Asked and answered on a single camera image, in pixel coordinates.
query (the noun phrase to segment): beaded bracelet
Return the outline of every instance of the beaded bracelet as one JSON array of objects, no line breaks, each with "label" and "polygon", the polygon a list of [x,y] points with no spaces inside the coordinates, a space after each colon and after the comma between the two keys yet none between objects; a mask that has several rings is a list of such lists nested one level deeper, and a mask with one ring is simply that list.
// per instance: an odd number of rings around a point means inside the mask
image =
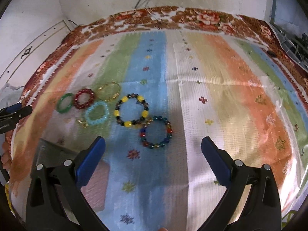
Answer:
[{"label": "beaded bracelet", "polygon": [[[144,110],[141,113],[141,117],[138,120],[133,120],[133,121],[122,121],[121,117],[120,117],[120,105],[123,102],[127,102],[128,99],[130,98],[136,98],[139,102],[142,103],[142,105],[144,106]],[[116,117],[116,121],[118,124],[120,124],[121,126],[125,126],[125,127],[131,127],[132,125],[136,125],[136,124],[141,124],[141,122],[143,122],[145,120],[145,118],[148,115],[148,111],[149,111],[149,104],[145,101],[145,99],[143,98],[143,96],[138,95],[138,94],[128,94],[126,96],[123,96],[123,98],[121,100],[118,101],[118,103],[115,105],[115,111],[114,111],[114,116]]]},{"label": "beaded bracelet", "polygon": [[[79,96],[82,95],[82,94],[89,94],[90,95],[89,100],[84,104],[79,103]],[[88,108],[91,104],[93,104],[94,99],[95,99],[95,95],[94,95],[94,91],[92,89],[81,89],[75,95],[74,105],[77,109],[85,109],[85,108]]]},{"label": "beaded bracelet", "polygon": [[[66,97],[71,97],[71,100],[70,100],[70,103],[63,109],[60,109],[60,105],[61,103],[63,102],[63,100],[66,98]],[[70,110],[70,108],[72,107],[72,102],[73,102],[73,96],[74,94],[72,93],[67,93],[65,95],[63,95],[57,102],[57,105],[56,105],[56,110],[60,113],[60,114],[63,114],[63,113],[66,113]]]},{"label": "beaded bracelet", "polygon": [[[100,118],[100,119],[97,119],[97,120],[91,120],[90,117],[89,117],[89,114],[90,112],[95,109],[98,105],[102,105],[105,107],[105,114]],[[87,110],[86,110],[86,113],[84,115],[84,118],[86,119],[87,123],[90,124],[90,125],[95,125],[95,124],[98,124],[98,123],[103,123],[107,118],[108,118],[108,115],[109,115],[109,109],[108,109],[108,105],[107,103],[105,103],[104,101],[98,101],[98,102],[95,102],[94,104],[91,105],[91,107],[89,107]]]},{"label": "beaded bracelet", "polygon": [[109,97],[109,98],[102,98],[102,97],[100,96],[101,91],[102,91],[105,87],[107,87],[107,86],[109,85],[109,84],[104,84],[103,86],[99,87],[98,90],[97,90],[97,92],[96,92],[96,96],[98,97],[98,99],[100,99],[100,100],[102,100],[102,101],[105,101],[105,102],[110,102],[110,101],[116,99],[116,98],[119,96],[119,94],[120,94],[120,92],[121,92],[121,86],[120,86],[118,83],[116,83],[116,82],[111,82],[111,83],[114,84],[114,85],[116,85],[116,86],[118,86],[118,91],[117,91],[112,97]]},{"label": "beaded bracelet", "polygon": [[[149,143],[145,137],[145,133],[146,133],[146,129],[148,127],[148,125],[152,122],[152,121],[164,121],[164,124],[166,125],[166,132],[167,132],[167,137],[162,141],[160,142],[159,144],[158,143]],[[149,119],[145,124],[143,124],[143,127],[142,129],[140,130],[140,140],[142,142],[142,145],[144,147],[149,147],[150,149],[153,149],[153,148],[159,148],[159,147],[164,147],[166,144],[168,144],[170,142],[170,139],[172,138],[172,128],[171,128],[171,124],[170,122],[168,121],[167,118],[163,118],[162,116],[153,116],[153,119]]]}]

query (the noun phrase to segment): yellow bead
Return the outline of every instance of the yellow bead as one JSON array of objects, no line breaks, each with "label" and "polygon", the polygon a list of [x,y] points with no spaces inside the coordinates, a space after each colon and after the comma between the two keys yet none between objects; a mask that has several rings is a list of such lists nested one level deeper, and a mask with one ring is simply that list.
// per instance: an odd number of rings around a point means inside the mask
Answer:
[{"label": "yellow bead", "polygon": [[131,121],[124,122],[124,126],[125,127],[131,127],[132,126]]},{"label": "yellow bead", "polygon": [[146,118],[148,114],[149,114],[149,111],[143,110],[142,113],[141,113],[141,116]]},{"label": "yellow bead", "polygon": [[123,96],[121,99],[122,102],[127,102],[128,101],[128,97],[127,96]]},{"label": "yellow bead", "polygon": [[138,101],[139,101],[139,102],[142,102],[143,100],[144,100],[143,96],[142,96],[142,95],[139,95],[139,96],[138,96]]}]

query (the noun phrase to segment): orange stripe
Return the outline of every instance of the orange stripe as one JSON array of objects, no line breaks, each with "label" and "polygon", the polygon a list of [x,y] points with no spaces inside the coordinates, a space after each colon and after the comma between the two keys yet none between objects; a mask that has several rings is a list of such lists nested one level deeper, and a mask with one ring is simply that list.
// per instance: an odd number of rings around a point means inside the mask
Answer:
[{"label": "orange stripe", "polygon": [[[282,186],[285,178],[282,171],[286,161],[292,158],[292,151],[288,134],[275,111],[275,105],[273,105],[263,88],[245,85],[249,79],[257,84],[260,81],[221,36],[204,35],[204,37],[215,47],[217,56],[226,64],[230,76],[238,84],[236,87],[238,88],[239,98],[241,98],[240,103],[250,110],[258,129],[262,161],[271,165],[278,187]],[[264,101],[265,104],[257,103],[256,100],[259,102]],[[266,118],[270,114],[276,120],[275,127],[266,122]],[[281,143],[280,140],[284,142],[282,143],[284,148],[281,146],[278,149],[277,147]]]},{"label": "orange stripe", "polygon": [[16,152],[10,170],[10,186],[15,195],[17,195],[18,184],[30,173],[36,146],[46,129],[57,101],[66,91],[85,60],[96,51],[102,42],[103,40],[95,41],[81,47],[72,56],[71,60],[58,72],[44,93],[37,99],[38,102],[33,113],[16,133],[14,138]]}]

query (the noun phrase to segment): gold bracelet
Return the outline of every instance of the gold bracelet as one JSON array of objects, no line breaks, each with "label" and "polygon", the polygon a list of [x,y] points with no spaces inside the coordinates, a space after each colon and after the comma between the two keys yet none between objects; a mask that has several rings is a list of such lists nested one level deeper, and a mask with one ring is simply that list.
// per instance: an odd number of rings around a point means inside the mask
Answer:
[{"label": "gold bracelet", "polygon": [[117,93],[115,93],[112,97],[109,97],[108,99],[102,99],[102,98],[100,97],[100,92],[101,92],[105,87],[107,87],[107,86],[109,85],[109,84],[104,84],[103,86],[99,87],[98,90],[97,90],[96,95],[97,95],[97,98],[98,98],[98,99],[100,99],[100,100],[102,100],[102,101],[105,101],[105,102],[110,102],[110,101],[116,99],[116,98],[120,95],[121,86],[120,86],[118,83],[116,83],[116,82],[111,82],[111,83],[112,83],[112,84],[115,84],[115,85],[118,85],[119,91],[118,91]]}]

